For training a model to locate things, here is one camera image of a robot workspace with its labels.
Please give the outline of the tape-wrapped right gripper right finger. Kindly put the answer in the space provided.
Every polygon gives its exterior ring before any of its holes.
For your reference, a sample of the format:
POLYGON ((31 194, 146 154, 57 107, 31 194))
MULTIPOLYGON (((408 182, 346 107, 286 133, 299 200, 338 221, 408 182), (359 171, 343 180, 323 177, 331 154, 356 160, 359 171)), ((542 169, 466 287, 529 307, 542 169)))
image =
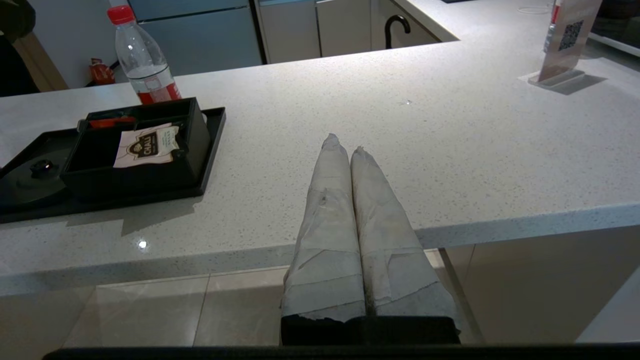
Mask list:
POLYGON ((350 158, 366 318, 371 345, 460 344, 458 310, 425 255, 402 204, 375 158, 350 158))

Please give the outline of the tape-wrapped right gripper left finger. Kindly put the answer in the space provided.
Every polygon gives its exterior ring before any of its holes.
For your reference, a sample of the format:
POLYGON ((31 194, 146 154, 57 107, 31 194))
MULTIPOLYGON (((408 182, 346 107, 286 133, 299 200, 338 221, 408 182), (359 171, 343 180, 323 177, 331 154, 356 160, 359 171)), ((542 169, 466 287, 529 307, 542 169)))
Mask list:
POLYGON ((284 278, 281 344, 347 344, 354 322, 365 316, 350 162, 331 133, 318 153, 294 257, 284 278))

